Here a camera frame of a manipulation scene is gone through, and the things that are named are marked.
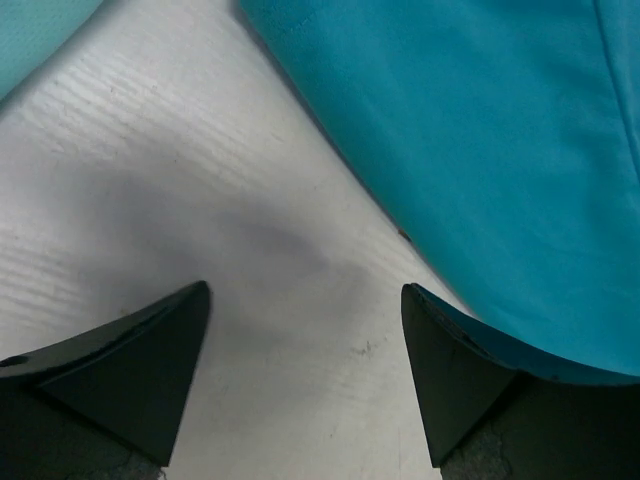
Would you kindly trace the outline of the folded mint t shirt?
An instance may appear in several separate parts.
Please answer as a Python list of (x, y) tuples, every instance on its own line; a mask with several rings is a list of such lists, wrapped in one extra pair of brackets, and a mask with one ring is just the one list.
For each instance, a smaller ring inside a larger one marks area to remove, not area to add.
[(2, 0), (1, 99), (67, 41), (100, 0)]

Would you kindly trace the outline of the teal t shirt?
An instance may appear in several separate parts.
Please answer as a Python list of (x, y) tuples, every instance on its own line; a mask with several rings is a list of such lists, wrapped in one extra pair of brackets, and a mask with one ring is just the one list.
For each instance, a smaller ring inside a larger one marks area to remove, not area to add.
[(550, 354), (639, 378), (635, 1), (245, 1), (352, 171), (453, 293)]

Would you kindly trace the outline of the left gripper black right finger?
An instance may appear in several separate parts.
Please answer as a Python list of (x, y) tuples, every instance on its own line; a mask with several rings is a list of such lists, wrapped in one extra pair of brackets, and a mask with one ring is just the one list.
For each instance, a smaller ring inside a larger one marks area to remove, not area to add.
[(417, 284), (402, 326), (432, 465), (446, 479), (635, 479), (639, 381), (546, 353)]

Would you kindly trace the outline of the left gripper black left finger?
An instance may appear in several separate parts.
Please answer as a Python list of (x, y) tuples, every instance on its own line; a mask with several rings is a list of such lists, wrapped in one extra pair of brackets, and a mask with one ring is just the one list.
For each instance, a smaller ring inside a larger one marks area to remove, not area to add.
[(210, 289), (1, 362), (4, 479), (161, 479), (206, 336)]

